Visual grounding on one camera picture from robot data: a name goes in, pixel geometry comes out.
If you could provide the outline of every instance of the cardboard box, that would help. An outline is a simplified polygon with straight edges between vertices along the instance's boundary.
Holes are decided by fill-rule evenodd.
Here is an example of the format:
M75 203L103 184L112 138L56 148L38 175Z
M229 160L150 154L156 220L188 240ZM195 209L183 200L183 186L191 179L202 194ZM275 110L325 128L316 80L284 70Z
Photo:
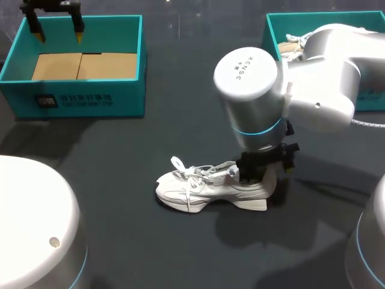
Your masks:
M142 16L40 17L46 43L24 19L0 73L17 118L143 117L147 52Z
M266 16L262 49L281 60L278 44L286 34L302 36L326 24L342 23L385 33L385 16L381 11L269 13ZM357 111L385 110L385 92L362 91L356 103Z
M40 54L32 80L135 78L134 53Z

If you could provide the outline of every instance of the teal bin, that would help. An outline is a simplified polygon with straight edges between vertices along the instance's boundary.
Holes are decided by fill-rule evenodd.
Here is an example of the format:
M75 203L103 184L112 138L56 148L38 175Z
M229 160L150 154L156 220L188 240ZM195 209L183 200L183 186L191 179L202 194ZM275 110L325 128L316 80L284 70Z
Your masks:
M382 11L269 13L266 16L262 48L276 60L281 60L278 44L286 41L286 34L302 36L326 24L341 23L385 33ZM361 91L357 111L384 111L385 92Z
M17 118L143 117L147 52L142 16L84 16L79 44L71 17L40 17L40 43L24 19L0 74L0 90ZM40 54L137 54L135 78L31 80Z

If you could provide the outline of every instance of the shoe sole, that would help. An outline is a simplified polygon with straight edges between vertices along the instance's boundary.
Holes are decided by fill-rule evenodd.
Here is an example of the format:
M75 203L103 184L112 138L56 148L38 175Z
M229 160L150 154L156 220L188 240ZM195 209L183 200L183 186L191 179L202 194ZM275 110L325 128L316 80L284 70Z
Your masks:
M187 205L174 204L167 202L166 200L161 199L159 196L157 198L164 203L165 205L172 207L176 210L183 211L186 213L199 213L208 203L202 203L199 205L190 205L190 210L187 210ZM267 210L267 201L266 199L262 200L238 200L231 202L240 209L250 210L250 211L266 211Z

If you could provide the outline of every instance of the dark gray table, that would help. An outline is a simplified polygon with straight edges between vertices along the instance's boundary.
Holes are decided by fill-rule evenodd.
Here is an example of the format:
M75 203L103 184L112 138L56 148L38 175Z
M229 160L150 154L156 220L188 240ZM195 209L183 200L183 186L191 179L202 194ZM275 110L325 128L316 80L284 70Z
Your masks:
M196 215L178 213L155 201L155 180L172 169L173 155L188 166L239 155L212 75L229 51L259 45L266 12L379 10L385 2L82 5L84 14L144 14L145 118L15 122L1 97L0 154L39 160L69 181L87 225L94 288L349 288L345 246L385 173L385 130L352 126L326 135L296 128L292 140L301 152L286 204L267 212L221 203ZM0 0L0 6L0 27L12 39L22 16L13 0ZM357 118L385 123L380 113Z

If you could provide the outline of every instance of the gray dot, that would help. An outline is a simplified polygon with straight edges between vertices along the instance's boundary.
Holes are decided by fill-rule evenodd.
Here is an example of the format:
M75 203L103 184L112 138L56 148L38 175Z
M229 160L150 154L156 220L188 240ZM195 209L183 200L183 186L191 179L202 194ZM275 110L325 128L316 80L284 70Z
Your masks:
M57 239L57 237L52 237L51 239L49 239L49 244L54 248L60 247L60 241L59 239Z

